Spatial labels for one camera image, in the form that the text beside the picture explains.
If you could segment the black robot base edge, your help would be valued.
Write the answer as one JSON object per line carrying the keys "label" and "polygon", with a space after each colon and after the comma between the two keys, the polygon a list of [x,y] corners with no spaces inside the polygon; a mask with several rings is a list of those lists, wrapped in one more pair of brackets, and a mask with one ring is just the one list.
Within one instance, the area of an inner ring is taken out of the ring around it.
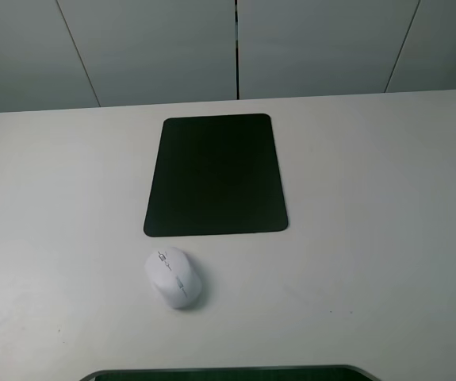
{"label": "black robot base edge", "polygon": [[88,375],[84,380],[149,381],[264,381],[264,380],[374,380],[364,371],[347,366],[202,368],[167,370],[112,370]]}

